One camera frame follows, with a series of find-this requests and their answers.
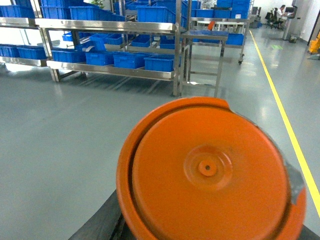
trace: orange bucket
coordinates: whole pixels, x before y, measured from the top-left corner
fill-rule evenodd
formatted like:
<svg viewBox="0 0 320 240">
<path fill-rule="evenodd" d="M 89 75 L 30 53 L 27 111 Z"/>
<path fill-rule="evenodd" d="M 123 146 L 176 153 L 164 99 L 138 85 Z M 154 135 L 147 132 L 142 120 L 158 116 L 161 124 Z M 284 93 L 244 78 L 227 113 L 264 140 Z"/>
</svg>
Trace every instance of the orange bucket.
<svg viewBox="0 0 320 240">
<path fill-rule="evenodd" d="M 145 116 L 123 145 L 116 187 L 139 240 L 296 240 L 306 211 L 301 174 L 256 125 L 210 97 Z"/>
</svg>

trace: floor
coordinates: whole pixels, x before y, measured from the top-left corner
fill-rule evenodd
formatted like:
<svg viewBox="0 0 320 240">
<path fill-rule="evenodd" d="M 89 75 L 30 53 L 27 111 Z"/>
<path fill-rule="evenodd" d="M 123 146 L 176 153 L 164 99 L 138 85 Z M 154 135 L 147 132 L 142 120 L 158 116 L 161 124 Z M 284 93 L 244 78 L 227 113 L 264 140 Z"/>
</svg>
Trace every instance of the floor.
<svg viewBox="0 0 320 240">
<path fill-rule="evenodd" d="M 252 33 L 319 188 L 320 61 L 307 59 L 305 43 L 279 40 L 277 30 Z M 239 52 L 226 50 L 219 97 L 264 129 L 301 169 L 250 35 L 242 66 Z M 217 68 L 210 62 L 217 49 L 193 53 L 195 70 Z M 75 233 L 115 190 L 118 155 L 132 127 L 174 100 L 172 88 L 98 74 L 56 84 L 46 68 L 0 66 L 0 238 L 57 240 Z M 213 90 L 188 87 L 183 96 L 213 96 Z M 304 224 L 320 235 L 309 193 Z"/>
</svg>

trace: blue plastic bin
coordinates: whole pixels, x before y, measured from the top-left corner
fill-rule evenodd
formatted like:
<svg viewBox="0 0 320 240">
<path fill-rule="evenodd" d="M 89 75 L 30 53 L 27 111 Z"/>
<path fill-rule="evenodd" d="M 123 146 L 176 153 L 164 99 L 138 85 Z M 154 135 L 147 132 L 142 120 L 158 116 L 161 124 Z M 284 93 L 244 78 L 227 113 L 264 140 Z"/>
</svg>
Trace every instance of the blue plastic bin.
<svg viewBox="0 0 320 240">
<path fill-rule="evenodd" d="M 175 23 L 176 14 L 165 6 L 138 6 L 138 22 Z"/>
<path fill-rule="evenodd" d="M 183 27 L 183 28 L 186 28 L 187 27 L 187 18 L 186 17 L 181 17 L 181 26 Z"/>
<path fill-rule="evenodd" d="M 196 11 L 196 17 L 197 18 L 213 18 L 215 14 L 215 10 L 213 9 L 197 9 Z"/>
<path fill-rule="evenodd" d="M 233 0 L 217 0 L 216 6 L 218 8 L 231 8 Z"/>
<path fill-rule="evenodd" d="M 173 13 L 176 12 L 176 0 L 157 0 L 157 7 L 166 7 Z M 181 2 L 181 14 L 186 17 L 188 15 L 188 4 L 185 1 Z"/>
<path fill-rule="evenodd" d="M 114 66 L 116 68 L 137 69 L 145 66 L 145 58 L 151 56 L 150 53 L 130 53 L 119 52 L 113 55 Z"/>
<path fill-rule="evenodd" d="M 175 40 L 174 39 L 161 39 L 160 41 L 160 48 L 161 49 L 175 49 Z"/>
<path fill-rule="evenodd" d="M 36 59 L 44 60 L 47 59 L 44 47 L 39 46 L 23 46 L 17 47 L 20 58 L 22 59 Z"/>
<path fill-rule="evenodd" d="M 105 34 L 105 33 L 97 33 L 90 37 L 90 40 L 94 42 L 95 48 L 94 50 L 97 51 L 105 51 L 107 43 L 107 38 L 110 37 L 112 34 Z"/>
<path fill-rule="evenodd" d="M 85 3 L 83 0 L 41 0 L 41 5 L 43 7 L 68 8 L 73 6 L 87 6 L 88 3 Z"/>
<path fill-rule="evenodd" d="M 126 17 L 118 15 L 118 14 L 112 14 L 111 15 L 111 21 L 114 21 L 114 22 L 125 22 L 126 21 Z"/>
<path fill-rule="evenodd" d="M 132 3 L 129 3 L 126 7 L 129 10 L 137 10 L 137 7 L 139 6 L 148 6 L 149 3 L 147 1 L 134 1 Z"/>
<path fill-rule="evenodd" d="M 100 9 L 96 6 L 71 6 L 69 7 L 72 20 L 110 21 L 111 11 Z"/>
<path fill-rule="evenodd" d="M 201 8 L 201 2 L 197 1 L 197 0 L 192 0 L 191 9 L 196 10 L 196 9 L 200 9 L 200 8 Z"/>
<path fill-rule="evenodd" d="M 211 40 L 211 39 L 201 39 L 200 41 L 203 43 L 208 43 L 208 44 L 219 44 L 220 43 L 219 40 Z"/>
<path fill-rule="evenodd" d="M 233 0 L 232 11 L 249 11 L 250 1 L 249 0 Z"/>
<path fill-rule="evenodd" d="M 64 63 L 83 63 L 86 61 L 86 54 L 83 51 L 73 49 L 52 50 L 54 61 Z"/>
<path fill-rule="evenodd" d="M 230 10 L 215 10 L 214 17 L 216 19 L 229 19 L 231 15 Z"/>
<path fill-rule="evenodd" d="M 229 33 L 228 40 L 225 44 L 227 45 L 242 45 L 244 42 L 245 36 L 243 34 Z"/>
<path fill-rule="evenodd" d="M 77 46 L 75 46 L 75 50 L 80 51 L 80 52 L 85 52 L 87 50 L 87 48 L 93 46 L 94 49 L 96 50 L 96 42 L 95 41 L 87 41 L 85 43 L 81 43 L 78 44 Z"/>
<path fill-rule="evenodd" d="M 90 37 L 91 35 L 92 35 L 92 33 L 90 33 L 90 32 L 79 32 L 80 39 Z M 72 40 L 72 33 L 69 31 L 69 32 L 63 34 L 62 39 L 63 39 L 63 41 L 66 41 L 66 42 L 72 42 L 73 41 Z"/>
<path fill-rule="evenodd" d="M 106 44 L 110 45 L 120 45 L 123 43 L 121 34 L 111 34 L 105 39 Z"/>
<path fill-rule="evenodd" d="M 174 70 L 175 55 L 157 54 L 144 58 L 145 70 L 172 72 Z"/>
<path fill-rule="evenodd" d="M 35 18 L 33 9 L 26 6 L 8 5 L 0 6 L 0 9 L 5 18 Z"/>
<path fill-rule="evenodd" d="M 67 32 L 65 34 L 62 35 L 62 39 L 63 41 L 66 41 L 66 42 L 72 42 L 72 33 L 71 32 Z"/>
<path fill-rule="evenodd" d="M 132 42 L 131 46 L 148 48 L 150 46 L 150 36 L 149 35 L 139 35 Z"/>
<path fill-rule="evenodd" d="M 0 44 L 0 56 L 1 57 L 10 57 L 10 58 L 19 58 L 19 51 L 16 45 L 7 45 Z"/>
<path fill-rule="evenodd" d="M 86 64 L 106 66 L 114 64 L 114 52 L 113 51 L 103 51 L 95 52 L 90 51 L 85 53 Z"/>
<path fill-rule="evenodd" d="M 42 6 L 45 19 L 71 19 L 69 8 L 57 6 Z"/>
<path fill-rule="evenodd" d="M 230 18 L 231 19 L 235 19 L 235 18 L 239 18 L 240 17 L 240 19 L 247 19 L 248 18 L 248 12 L 249 11 L 233 11 L 232 10 Z"/>
<path fill-rule="evenodd" d="M 15 5 L 20 5 L 32 9 L 30 0 L 15 0 Z"/>
</svg>

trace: metal rack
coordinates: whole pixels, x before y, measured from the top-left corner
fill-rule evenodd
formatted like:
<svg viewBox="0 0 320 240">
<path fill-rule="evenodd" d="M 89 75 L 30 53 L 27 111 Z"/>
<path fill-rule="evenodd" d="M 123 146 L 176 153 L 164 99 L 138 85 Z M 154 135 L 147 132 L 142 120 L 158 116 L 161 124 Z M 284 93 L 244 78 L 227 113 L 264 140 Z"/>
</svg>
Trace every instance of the metal rack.
<svg viewBox="0 0 320 240">
<path fill-rule="evenodd" d="M 15 29 L 37 29 L 35 19 L 22 17 L 0 17 L 0 27 Z M 46 67 L 46 60 L 34 60 L 19 57 L 0 56 L 2 64 L 19 64 L 34 67 Z"/>
<path fill-rule="evenodd" d="M 245 51 L 245 45 L 246 45 L 246 40 L 247 40 L 247 35 L 249 33 L 249 25 L 250 25 L 250 13 L 252 12 L 253 6 L 254 6 L 255 0 L 251 0 L 250 2 L 250 7 L 249 7 L 249 14 L 248 14 L 248 18 L 247 19 L 236 19 L 236 18 L 203 18 L 203 17 L 189 17 L 189 29 L 193 29 L 195 22 L 198 21 L 205 21 L 205 22 L 219 22 L 219 24 L 223 25 L 244 25 L 244 40 L 242 45 L 225 45 L 226 48 L 230 48 L 230 49 L 241 49 L 240 50 L 240 58 L 238 60 L 239 65 L 242 64 L 242 62 L 244 61 L 244 51 Z M 203 43 L 203 42 L 194 42 L 193 43 L 194 46 L 207 46 L 207 47 L 219 47 L 220 44 L 215 44 L 215 43 Z"/>
<path fill-rule="evenodd" d="M 181 8 L 176 9 L 176 24 L 173 23 L 154 23 L 154 22 L 133 22 L 133 21 L 90 21 L 90 20 L 61 20 L 61 19 L 46 19 L 42 18 L 40 11 L 40 4 L 38 0 L 34 0 L 33 9 L 37 12 L 38 18 L 35 19 L 35 24 L 39 27 L 43 34 L 43 42 L 46 45 L 48 51 L 47 65 L 50 67 L 52 73 L 52 79 L 59 82 L 66 75 L 61 75 L 59 70 L 70 70 L 70 74 L 76 72 L 92 72 L 109 75 L 119 75 L 128 77 L 138 77 L 143 79 L 153 79 L 162 81 L 173 82 L 173 95 L 179 95 L 179 58 L 180 58 L 180 34 L 181 26 Z M 52 43 L 49 35 L 51 30 L 70 30 L 73 36 L 73 44 L 76 46 L 79 43 L 78 31 L 86 32 L 104 32 L 104 33 L 120 33 L 123 35 L 127 34 L 153 34 L 153 35 L 172 35 L 175 36 L 175 50 L 169 49 L 158 49 L 155 47 L 130 47 L 129 42 L 123 46 L 122 50 L 127 52 L 150 52 L 150 53 L 171 53 L 175 55 L 175 66 L 172 72 L 161 72 L 161 71 L 149 71 L 144 68 L 139 69 L 127 69 L 118 68 L 113 65 L 108 66 L 96 66 L 86 65 L 83 63 L 68 63 L 68 62 L 56 62 L 52 59 Z"/>
<path fill-rule="evenodd" d="M 120 13 L 126 15 L 124 11 L 125 0 L 120 0 Z M 10 58 L 1 57 L 0 63 L 14 63 L 21 65 L 31 65 L 37 67 L 50 68 L 51 77 L 55 82 L 60 82 L 63 78 L 68 77 L 75 73 L 100 73 L 107 75 L 118 75 L 126 77 L 137 77 L 143 79 L 161 80 L 161 81 L 171 81 L 173 82 L 173 95 L 179 96 L 183 90 L 183 86 L 190 83 L 191 74 L 204 74 L 210 76 L 216 76 L 216 91 L 215 96 L 218 93 L 219 81 L 222 71 L 223 53 L 225 48 L 225 37 L 220 36 L 204 36 L 204 38 L 209 38 L 213 40 L 221 40 L 222 44 L 218 46 L 221 47 L 220 63 L 218 68 L 218 73 L 199 73 L 192 72 L 191 68 L 191 55 L 192 55 L 192 44 L 198 44 L 192 41 L 193 33 L 187 29 L 181 27 L 181 3 L 182 0 L 176 0 L 176 23 L 155 23 L 155 22 L 135 22 L 135 21 L 91 21 L 91 20 L 66 20 L 66 19 L 47 19 L 43 18 L 41 11 L 40 0 L 31 0 L 31 5 L 35 14 L 36 19 L 29 18 L 0 18 L 0 27 L 9 28 L 30 28 L 38 29 L 40 36 L 44 45 L 44 50 L 47 56 L 46 60 L 30 60 L 23 58 Z M 188 6 L 188 21 L 193 21 L 191 16 L 191 1 L 189 1 Z M 174 70 L 172 72 L 163 71 L 150 71 L 145 70 L 144 67 L 138 69 L 128 69 L 128 68 L 118 68 L 113 65 L 107 66 L 97 66 L 97 65 L 87 65 L 84 63 L 69 63 L 69 62 L 57 62 L 53 60 L 52 49 L 53 44 L 50 38 L 49 31 L 58 30 L 68 30 L 72 32 L 73 45 L 76 46 L 80 43 L 78 32 L 93 32 L 93 33 L 119 33 L 123 36 L 124 44 L 119 50 L 126 52 L 147 52 L 147 53 L 158 53 L 158 54 L 173 54 L 174 55 Z M 125 41 L 125 36 L 128 34 L 149 34 L 153 36 L 174 36 L 174 49 L 161 49 L 157 48 L 158 43 L 150 44 L 149 47 L 134 47 L 130 45 L 129 41 Z M 67 73 L 60 73 L 60 70 L 67 70 Z"/>
</svg>

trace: yellow floor line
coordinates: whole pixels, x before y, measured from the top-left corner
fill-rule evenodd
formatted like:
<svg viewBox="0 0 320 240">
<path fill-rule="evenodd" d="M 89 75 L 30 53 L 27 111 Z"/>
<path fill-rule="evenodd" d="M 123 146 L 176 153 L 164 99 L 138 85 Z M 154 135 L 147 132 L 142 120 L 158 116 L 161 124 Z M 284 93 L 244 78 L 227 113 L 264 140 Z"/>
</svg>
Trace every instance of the yellow floor line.
<svg viewBox="0 0 320 240">
<path fill-rule="evenodd" d="M 295 132 L 291 126 L 291 123 L 289 121 L 289 118 L 286 114 L 286 111 L 285 111 L 285 108 L 284 106 L 282 105 L 282 102 L 280 100 L 280 97 L 278 95 L 278 92 L 276 90 L 276 87 L 274 85 L 274 82 L 272 81 L 272 78 L 270 76 L 270 73 L 267 69 L 267 66 L 265 64 L 265 61 L 261 55 L 261 52 L 259 50 L 259 47 L 257 45 L 257 42 L 255 40 L 255 37 L 254 35 L 252 34 L 252 32 L 250 31 L 250 34 L 252 36 L 252 39 L 253 39 L 253 42 L 254 42 L 254 45 L 255 45 L 255 49 L 260 57 L 260 60 L 261 60 L 261 63 L 262 63 L 262 66 L 263 66 L 263 69 L 264 69 L 264 72 L 265 72 L 265 75 L 269 81 L 269 84 L 270 84 L 270 87 L 271 87 L 271 90 L 272 90 L 272 93 L 273 93 L 273 96 L 275 98 L 275 101 L 276 101 L 276 104 L 279 108 L 279 111 L 281 113 L 281 116 L 282 116 L 282 119 L 283 119 L 283 122 L 284 122 L 284 125 L 286 127 L 286 130 L 289 134 L 289 137 L 290 137 L 290 140 L 291 140 L 291 143 L 292 143 L 292 146 L 294 148 L 294 151 L 295 151 L 295 154 L 296 154 L 296 157 L 298 158 L 298 161 L 299 161 L 299 164 L 301 166 L 301 169 L 302 169 L 302 173 L 304 175 L 304 178 L 305 178 L 305 181 L 306 181 L 306 184 L 309 188 L 309 191 L 311 193 L 311 197 L 313 199 L 313 202 L 314 202 L 314 205 L 315 205 L 315 208 L 318 212 L 318 215 L 319 215 L 319 218 L 320 218 L 320 193 L 319 193 L 319 190 L 317 188 L 317 185 L 316 185 L 316 182 L 314 180 L 314 177 L 312 176 L 311 174 L 311 171 L 310 171 L 310 168 L 308 166 L 308 163 L 305 159 L 305 156 L 301 150 L 301 147 L 299 145 L 299 142 L 297 140 L 297 137 L 295 135 Z"/>
</svg>

